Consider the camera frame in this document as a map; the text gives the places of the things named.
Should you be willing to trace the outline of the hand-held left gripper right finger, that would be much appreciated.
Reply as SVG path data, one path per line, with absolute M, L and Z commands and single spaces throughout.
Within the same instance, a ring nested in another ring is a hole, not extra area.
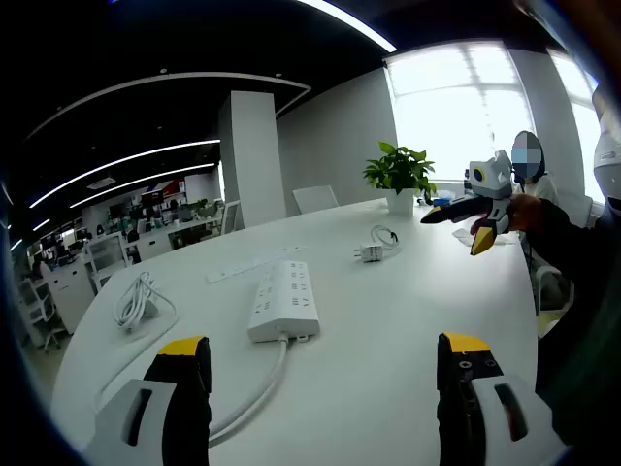
M 550 408 L 476 337 L 440 334 L 437 390 L 441 465 L 556 465 L 568 451 Z

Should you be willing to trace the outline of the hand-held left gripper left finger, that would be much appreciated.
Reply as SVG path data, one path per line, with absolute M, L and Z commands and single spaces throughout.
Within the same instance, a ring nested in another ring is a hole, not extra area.
M 101 409 L 84 451 L 90 465 L 207 465 L 212 410 L 209 339 L 173 341 L 144 377 Z

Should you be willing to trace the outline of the person's right hand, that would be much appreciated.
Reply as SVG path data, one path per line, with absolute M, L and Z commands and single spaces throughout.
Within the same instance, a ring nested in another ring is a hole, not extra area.
M 528 194 L 513 194 L 509 202 L 512 231 L 536 231 L 541 229 L 543 205 L 537 197 Z

